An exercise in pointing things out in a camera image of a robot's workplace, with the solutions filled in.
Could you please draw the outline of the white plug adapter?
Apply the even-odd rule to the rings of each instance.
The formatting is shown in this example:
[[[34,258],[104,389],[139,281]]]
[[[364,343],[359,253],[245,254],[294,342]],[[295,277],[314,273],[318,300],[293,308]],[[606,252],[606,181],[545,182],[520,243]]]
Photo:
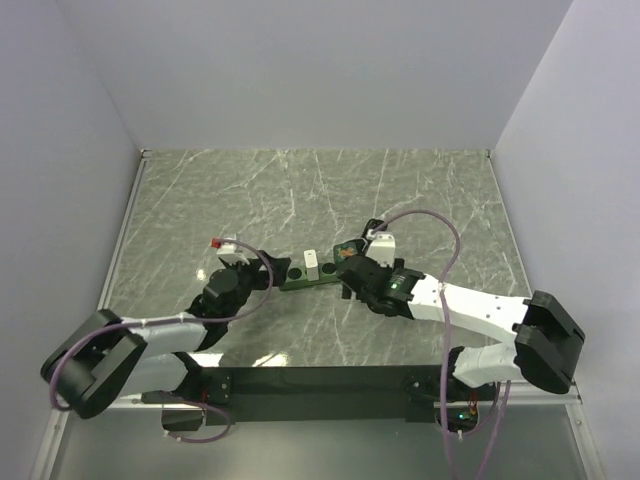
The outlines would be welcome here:
[[[307,280],[311,282],[318,281],[320,278],[320,275],[319,275],[319,262],[318,262],[316,251],[314,249],[305,250],[303,252],[303,258],[304,258]]]

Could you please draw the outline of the green power strip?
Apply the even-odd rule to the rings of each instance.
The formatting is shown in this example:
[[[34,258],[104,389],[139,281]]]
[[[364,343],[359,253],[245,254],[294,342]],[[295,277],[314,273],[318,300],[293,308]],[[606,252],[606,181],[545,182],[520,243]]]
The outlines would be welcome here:
[[[336,284],[340,280],[336,275],[336,266],[320,263],[317,273],[308,274],[306,268],[292,267],[287,271],[285,283],[279,287],[281,291],[297,291],[323,285]]]

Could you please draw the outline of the dark green cube adapter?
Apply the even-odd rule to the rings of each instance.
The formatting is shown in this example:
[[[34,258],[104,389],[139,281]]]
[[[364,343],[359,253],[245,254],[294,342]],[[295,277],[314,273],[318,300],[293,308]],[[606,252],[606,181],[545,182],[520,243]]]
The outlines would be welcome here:
[[[367,246],[367,240],[363,238],[354,238],[338,243],[332,248],[333,263],[338,265],[350,257],[361,255]]]

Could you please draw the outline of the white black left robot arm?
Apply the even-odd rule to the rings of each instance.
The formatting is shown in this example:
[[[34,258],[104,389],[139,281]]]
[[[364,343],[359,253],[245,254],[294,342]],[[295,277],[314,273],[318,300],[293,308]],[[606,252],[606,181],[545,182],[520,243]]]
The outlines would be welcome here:
[[[211,245],[222,266],[185,311],[136,319],[101,309],[49,356],[41,376],[54,409],[93,418],[125,394],[127,381],[141,372],[141,362],[164,355],[178,367],[159,389],[179,402],[197,395],[199,368],[190,353],[213,347],[230,323],[249,316],[244,306],[251,294],[271,294],[286,282],[291,265],[288,257],[273,257],[237,239],[215,238]]]

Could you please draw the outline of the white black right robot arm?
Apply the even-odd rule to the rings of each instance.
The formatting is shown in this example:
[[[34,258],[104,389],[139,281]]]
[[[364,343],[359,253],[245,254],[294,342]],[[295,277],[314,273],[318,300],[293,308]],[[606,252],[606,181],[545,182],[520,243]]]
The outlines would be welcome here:
[[[445,322],[492,339],[488,346],[448,350],[448,367],[438,378],[449,398],[512,380],[558,395],[571,388],[585,334],[551,294],[493,295],[440,284],[415,270],[382,267],[365,256],[347,258],[336,275],[376,314]]]

